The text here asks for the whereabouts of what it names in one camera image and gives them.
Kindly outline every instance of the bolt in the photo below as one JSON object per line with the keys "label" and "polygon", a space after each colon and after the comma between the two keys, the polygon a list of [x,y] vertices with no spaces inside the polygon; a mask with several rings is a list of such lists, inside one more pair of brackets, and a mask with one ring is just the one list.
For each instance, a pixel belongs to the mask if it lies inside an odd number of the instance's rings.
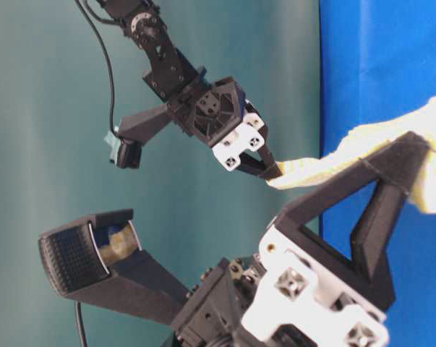
{"label": "bolt", "polygon": [[231,168],[232,166],[234,166],[236,163],[236,160],[232,157],[230,157],[228,160],[226,160],[226,165],[228,168]]}
{"label": "bolt", "polygon": [[253,137],[250,141],[249,141],[249,145],[252,147],[256,147],[258,146],[258,144],[260,143],[260,139],[258,139],[257,137]]}

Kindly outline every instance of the robotic arm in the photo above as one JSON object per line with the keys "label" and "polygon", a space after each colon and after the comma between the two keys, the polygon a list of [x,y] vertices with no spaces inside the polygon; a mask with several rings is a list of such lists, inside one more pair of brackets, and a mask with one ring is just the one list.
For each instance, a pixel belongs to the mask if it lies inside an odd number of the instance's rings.
{"label": "robotic arm", "polygon": [[[162,106],[124,117],[116,134],[107,136],[111,160],[120,168],[138,168],[143,146],[170,121],[213,151],[228,171],[274,179],[281,172],[268,149],[268,127],[245,92],[232,78],[209,83],[206,69],[195,69],[177,49],[151,0],[98,0],[125,36],[147,54],[151,70],[144,82],[164,102]],[[261,160],[245,153],[258,153]]]}
{"label": "robotic arm", "polygon": [[[141,249],[131,210],[43,234],[43,266],[63,297],[170,325],[164,347],[386,346],[386,246],[428,151],[408,132],[342,170],[287,204],[255,255],[222,259],[191,291]],[[348,260],[305,224],[373,181]]]}

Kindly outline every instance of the background wall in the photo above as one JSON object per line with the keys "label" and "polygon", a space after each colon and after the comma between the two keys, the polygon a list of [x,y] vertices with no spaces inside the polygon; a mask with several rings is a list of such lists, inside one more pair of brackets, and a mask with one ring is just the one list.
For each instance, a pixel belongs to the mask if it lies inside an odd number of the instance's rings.
{"label": "background wall", "polygon": [[[319,153],[318,6],[308,0],[157,0],[170,34],[208,80],[233,75],[270,127],[279,160]],[[148,60],[101,27],[114,65],[116,122],[159,104]],[[187,286],[222,256],[256,250],[284,203],[170,125],[139,171],[108,162],[108,76],[94,34],[66,1],[0,1],[0,346],[77,346],[73,305],[57,298],[39,233],[81,215],[134,208],[144,248]],[[168,328],[83,306],[89,346],[159,346]]]}
{"label": "background wall", "polygon": [[[393,119],[436,95],[436,0],[321,0],[324,154],[358,124]],[[349,232],[372,193],[323,216],[325,238],[349,254]],[[391,346],[436,346],[436,215],[406,204],[388,247],[397,300]]]}

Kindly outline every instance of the black cable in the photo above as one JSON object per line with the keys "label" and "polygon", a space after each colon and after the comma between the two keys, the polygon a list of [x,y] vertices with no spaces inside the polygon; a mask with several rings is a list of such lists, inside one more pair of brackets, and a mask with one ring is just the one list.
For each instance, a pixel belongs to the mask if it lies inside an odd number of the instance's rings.
{"label": "black cable", "polygon": [[88,4],[87,0],[84,0],[84,5],[86,7],[86,10],[89,11],[91,16],[97,19],[97,21],[103,23],[103,24],[109,24],[109,25],[119,25],[119,23],[116,20],[106,20],[104,18],[99,17],[93,10],[93,8]]}
{"label": "black cable", "polygon": [[76,314],[76,328],[78,329],[81,347],[87,347],[85,327],[82,323],[81,316],[81,303],[79,301],[74,302],[74,313]]}
{"label": "black cable", "polygon": [[114,87],[114,73],[113,73],[113,71],[111,69],[110,58],[108,57],[107,49],[105,47],[105,44],[103,43],[101,34],[98,32],[98,30],[95,27],[93,21],[90,20],[90,18],[87,15],[85,9],[82,7],[82,5],[80,3],[80,0],[74,0],[74,2],[76,2],[76,5],[80,9],[82,15],[85,16],[85,19],[87,20],[87,22],[89,23],[90,27],[93,29],[95,35],[97,36],[97,39],[98,39],[98,41],[99,41],[99,43],[101,45],[101,48],[102,48],[103,56],[105,57],[105,61],[106,61],[106,64],[107,64],[107,69],[108,69],[108,78],[110,79],[110,96],[111,96],[111,101],[110,101],[110,116],[109,116],[109,119],[110,119],[110,131],[113,133],[113,135],[118,137],[118,135],[115,133],[115,129],[114,129],[115,87]]}

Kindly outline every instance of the fabric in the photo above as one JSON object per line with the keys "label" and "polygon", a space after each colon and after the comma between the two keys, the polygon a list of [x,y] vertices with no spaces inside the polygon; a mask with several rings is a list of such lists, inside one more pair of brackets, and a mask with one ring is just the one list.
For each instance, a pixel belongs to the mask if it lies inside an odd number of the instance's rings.
{"label": "fabric", "polygon": [[[436,95],[436,0],[321,0],[322,151],[350,129],[421,108]],[[323,215],[325,238],[349,254],[372,187]],[[405,206],[388,247],[397,300],[391,346],[436,346],[436,215]]]}
{"label": "fabric", "polygon": [[276,189],[321,184],[407,132],[422,136],[431,148],[409,201],[423,213],[436,213],[436,97],[419,110],[397,119],[355,127],[341,140],[335,152],[322,159],[301,158],[278,163],[283,174],[268,184]]}

